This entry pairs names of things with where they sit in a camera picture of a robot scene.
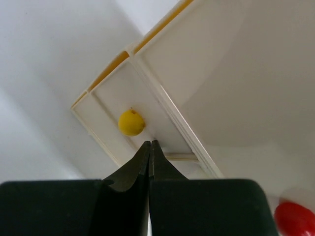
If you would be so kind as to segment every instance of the white surface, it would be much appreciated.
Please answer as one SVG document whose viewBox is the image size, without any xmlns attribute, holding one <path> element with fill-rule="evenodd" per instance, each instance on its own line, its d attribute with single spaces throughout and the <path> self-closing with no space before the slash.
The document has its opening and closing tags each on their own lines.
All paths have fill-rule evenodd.
<svg viewBox="0 0 315 236">
<path fill-rule="evenodd" d="M 196 1 L 142 53 L 223 174 L 272 196 L 315 191 L 314 9 Z"/>
<path fill-rule="evenodd" d="M 138 10 L 167 12 L 168 0 Z M 108 62 L 142 35 L 129 1 L 0 2 L 0 182 L 105 177 L 116 169 L 69 107 Z"/>
</svg>

